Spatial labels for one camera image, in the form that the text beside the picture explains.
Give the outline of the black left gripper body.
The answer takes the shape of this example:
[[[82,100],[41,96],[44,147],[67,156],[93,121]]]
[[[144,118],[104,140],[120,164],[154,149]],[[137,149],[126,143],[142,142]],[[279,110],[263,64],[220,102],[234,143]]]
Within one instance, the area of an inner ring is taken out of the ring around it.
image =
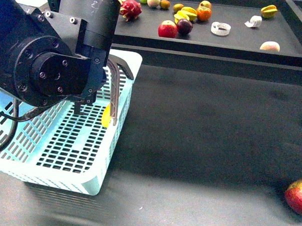
[[[82,55],[90,58],[91,65],[89,68],[87,84],[81,95],[82,99],[81,101],[74,103],[73,114],[84,115],[84,113],[81,112],[81,106],[91,106],[96,101],[97,91],[107,80],[107,75],[103,68],[107,65],[108,54],[109,52],[107,50],[83,45]]]

